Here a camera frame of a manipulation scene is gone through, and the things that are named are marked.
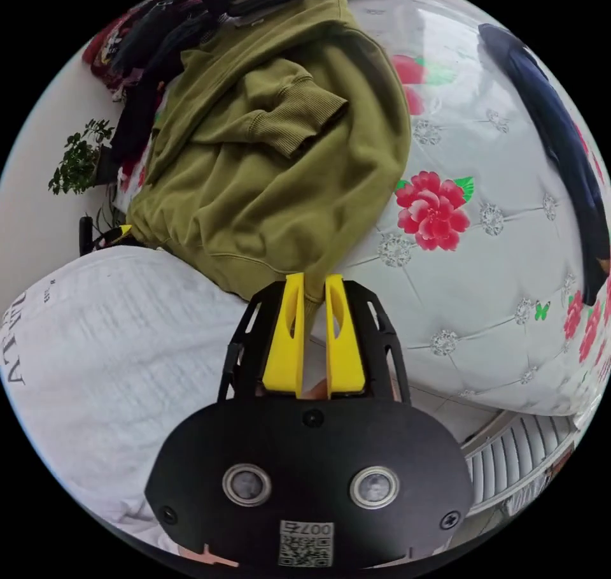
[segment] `navy blue clothing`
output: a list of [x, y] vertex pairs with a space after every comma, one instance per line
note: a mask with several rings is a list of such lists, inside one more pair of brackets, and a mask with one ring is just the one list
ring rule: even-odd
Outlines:
[[536, 60], [513, 34], [494, 25], [479, 26], [486, 50], [516, 87], [537, 128], [547, 156], [570, 196], [579, 226], [584, 261], [584, 303], [593, 305], [607, 280], [597, 259], [609, 260], [609, 230], [600, 187], [558, 93]]

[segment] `dark clothing pile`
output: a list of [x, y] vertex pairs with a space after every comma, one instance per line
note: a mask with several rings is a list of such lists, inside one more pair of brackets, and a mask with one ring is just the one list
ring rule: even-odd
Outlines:
[[548, 158], [566, 186], [582, 244], [584, 303], [593, 305], [608, 277], [609, 230], [600, 186], [581, 135], [558, 93], [523, 42], [505, 29], [490, 24], [480, 25], [479, 34], [488, 54], [516, 87]]
[[142, 154], [159, 95], [183, 71], [183, 51], [209, 41], [231, 18], [290, 1], [147, 0], [110, 25], [105, 32], [114, 30], [116, 37], [105, 51], [106, 60], [90, 64], [111, 90], [123, 89], [125, 109], [111, 142], [113, 160], [123, 164]]

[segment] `person's hand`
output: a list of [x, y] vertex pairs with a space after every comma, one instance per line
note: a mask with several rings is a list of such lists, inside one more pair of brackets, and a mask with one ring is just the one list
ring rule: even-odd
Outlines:
[[304, 401], [324, 401], [327, 398], [327, 380], [320, 380], [309, 392], [304, 392]]
[[196, 554], [195, 552], [185, 549], [184, 547], [178, 546], [178, 553], [183, 558], [189, 558], [196, 562], [203, 562], [204, 564], [224, 564], [226, 566], [240, 566], [237, 562], [226, 560], [225, 558], [219, 558], [217, 555], [211, 554], [208, 546], [204, 546], [203, 554]]

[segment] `white wall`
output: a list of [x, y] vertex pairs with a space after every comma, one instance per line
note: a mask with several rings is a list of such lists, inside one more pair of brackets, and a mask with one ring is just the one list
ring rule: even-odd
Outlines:
[[0, 313], [23, 290], [78, 256], [78, 221], [95, 216], [104, 188], [55, 196], [47, 189], [66, 138], [91, 118], [121, 114], [79, 51], [26, 120], [0, 179]]

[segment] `sweatshirt sleeve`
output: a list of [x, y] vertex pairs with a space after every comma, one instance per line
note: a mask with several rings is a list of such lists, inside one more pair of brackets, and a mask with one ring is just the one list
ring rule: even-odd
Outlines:
[[265, 144], [287, 159], [347, 109], [346, 99], [319, 86], [299, 63], [276, 58], [247, 72], [237, 84], [227, 118], [201, 130], [199, 141]]
[[304, 76], [283, 88], [276, 106], [261, 111], [250, 126], [253, 141], [263, 142], [287, 158], [298, 155], [332, 120], [347, 101]]

